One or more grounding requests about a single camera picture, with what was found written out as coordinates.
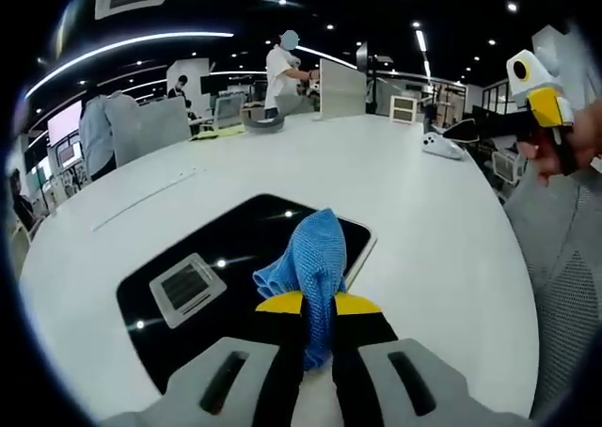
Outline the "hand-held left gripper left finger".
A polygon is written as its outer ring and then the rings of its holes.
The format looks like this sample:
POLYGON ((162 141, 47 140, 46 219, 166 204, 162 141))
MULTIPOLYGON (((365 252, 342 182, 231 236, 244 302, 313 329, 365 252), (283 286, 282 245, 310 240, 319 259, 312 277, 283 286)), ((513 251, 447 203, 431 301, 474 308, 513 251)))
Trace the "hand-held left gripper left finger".
POLYGON ((169 378, 144 410, 104 426, 288 426, 304 373, 304 296, 272 296, 241 338, 225 337, 169 378))

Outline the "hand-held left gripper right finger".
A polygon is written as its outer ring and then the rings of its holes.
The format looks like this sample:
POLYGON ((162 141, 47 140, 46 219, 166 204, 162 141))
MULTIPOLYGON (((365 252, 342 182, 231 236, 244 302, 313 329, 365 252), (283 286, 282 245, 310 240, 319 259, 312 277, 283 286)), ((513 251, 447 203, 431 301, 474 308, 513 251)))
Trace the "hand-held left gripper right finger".
POLYGON ((349 293, 332 302, 332 378, 345 426, 530 426, 470 396, 466 377, 416 340, 400 340, 382 309, 349 293))

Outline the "person's right hand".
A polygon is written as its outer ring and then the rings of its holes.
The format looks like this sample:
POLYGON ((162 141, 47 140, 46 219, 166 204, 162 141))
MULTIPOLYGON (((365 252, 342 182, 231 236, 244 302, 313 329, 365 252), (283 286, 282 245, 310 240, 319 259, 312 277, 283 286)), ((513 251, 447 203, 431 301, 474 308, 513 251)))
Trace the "person's right hand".
MULTIPOLYGON (((577 162, 577 168, 588 167, 601 155, 601 100, 597 99, 574 112, 573 132, 567 136, 569 149, 577 162)), ((519 153, 537 169, 539 182, 547 186, 549 179, 561 175, 562 168, 553 140, 539 131, 527 141, 516 143, 519 153)))

